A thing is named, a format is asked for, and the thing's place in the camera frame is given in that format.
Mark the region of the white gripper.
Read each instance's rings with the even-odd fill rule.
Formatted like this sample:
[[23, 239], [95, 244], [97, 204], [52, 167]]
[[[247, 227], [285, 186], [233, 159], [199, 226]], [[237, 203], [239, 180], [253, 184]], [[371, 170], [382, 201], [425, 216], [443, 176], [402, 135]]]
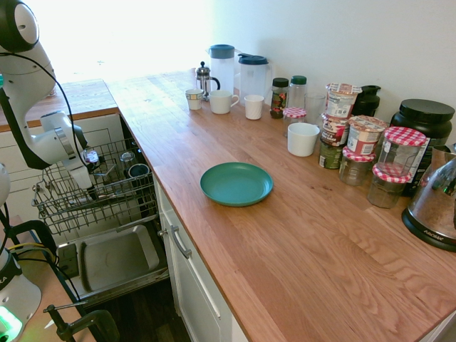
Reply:
[[88, 169], [82, 164], [69, 164], [67, 167], [71, 177], [76, 181], [81, 189], [87, 189], [87, 192], [92, 200], [97, 200], [97, 193], [93, 186]]

